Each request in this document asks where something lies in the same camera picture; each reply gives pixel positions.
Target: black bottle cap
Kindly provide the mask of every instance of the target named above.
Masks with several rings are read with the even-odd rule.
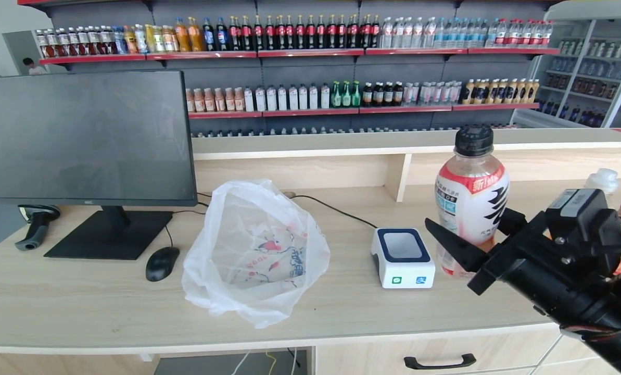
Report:
[[[461,156],[479,157],[493,151],[493,130],[489,126],[463,126],[456,133],[455,152]]]

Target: green glass bottle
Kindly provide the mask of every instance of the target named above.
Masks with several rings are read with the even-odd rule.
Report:
[[[350,107],[350,81],[343,81],[343,107]]]
[[[342,104],[342,97],[340,95],[339,85],[340,83],[338,81],[334,81],[334,93],[331,97],[331,105],[333,105],[334,108],[340,108],[340,105]]]
[[[352,106],[358,107],[361,104],[361,94],[359,93],[359,81],[354,81],[354,92],[352,93]]]

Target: person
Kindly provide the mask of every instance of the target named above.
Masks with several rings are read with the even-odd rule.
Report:
[[[39,76],[40,74],[47,74],[46,69],[43,67],[35,66],[35,62],[30,57],[23,59],[23,65],[29,67],[28,74],[31,76]]]

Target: bottle cap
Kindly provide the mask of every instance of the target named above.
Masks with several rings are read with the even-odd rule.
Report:
[[[454,152],[461,156],[478,157],[493,151],[493,130],[484,125],[463,126],[456,133]]]
[[[600,168],[592,173],[586,181],[587,188],[602,189],[604,194],[613,194],[618,188],[618,172],[613,169]]]

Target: robotic arm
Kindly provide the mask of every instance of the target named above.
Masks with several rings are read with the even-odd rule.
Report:
[[[601,190],[565,190],[530,222],[506,209],[498,230],[508,237],[488,253],[430,219],[425,225],[466,271],[475,272],[468,288],[481,295],[496,280],[508,283],[563,334],[583,341],[621,373],[621,275],[613,277],[621,228]]]

